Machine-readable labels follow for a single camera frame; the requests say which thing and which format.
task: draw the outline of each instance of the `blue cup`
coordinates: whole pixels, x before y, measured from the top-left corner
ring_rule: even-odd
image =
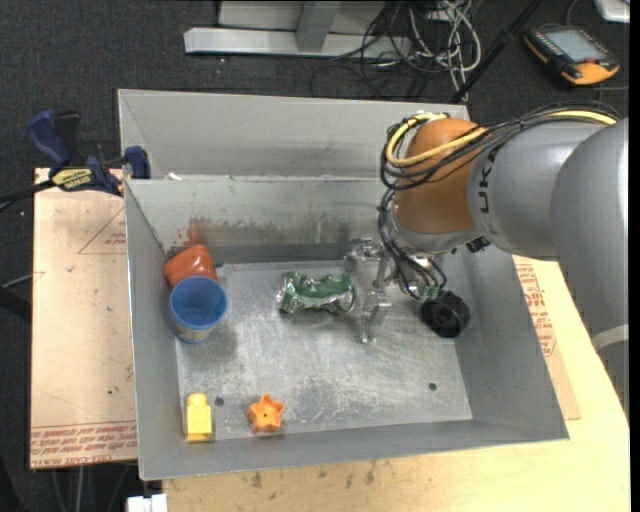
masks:
[[[206,340],[227,311],[227,296],[220,284],[205,276],[185,277],[169,297],[178,337],[188,343]]]

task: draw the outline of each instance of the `crushed soda can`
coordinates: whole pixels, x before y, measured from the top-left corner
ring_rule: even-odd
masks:
[[[356,302],[356,287],[348,273],[313,279],[300,272],[285,272],[284,285],[276,297],[280,311],[322,309],[337,315],[349,313]]]

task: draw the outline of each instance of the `yellow device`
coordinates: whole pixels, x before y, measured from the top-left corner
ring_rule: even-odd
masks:
[[[620,69],[616,57],[601,41],[573,25],[529,30],[524,42],[555,77],[573,85],[593,85]]]
[[[61,169],[51,181],[64,188],[72,190],[81,185],[88,185],[95,182],[93,171],[86,167],[65,167]]]

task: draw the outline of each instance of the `orange star toy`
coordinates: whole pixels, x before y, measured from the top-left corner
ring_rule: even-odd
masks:
[[[280,413],[283,410],[283,403],[276,402],[271,398],[271,395],[263,395],[259,402],[251,404],[251,407],[247,410],[247,418],[251,422],[251,431],[254,434],[275,432],[282,423]]]

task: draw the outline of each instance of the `bin floor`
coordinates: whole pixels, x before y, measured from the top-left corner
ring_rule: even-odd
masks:
[[[204,343],[175,341],[181,402],[209,396],[216,440],[252,437],[245,413],[265,393],[285,403],[276,434],[470,419],[454,341],[433,334],[397,286],[387,288],[393,306],[376,341],[360,343],[363,291],[376,268],[362,266],[355,308],[336,316],[282,313],[276,295],[285,271],[320,278],[342,272],[341,261],[221,267],[226,317]]]

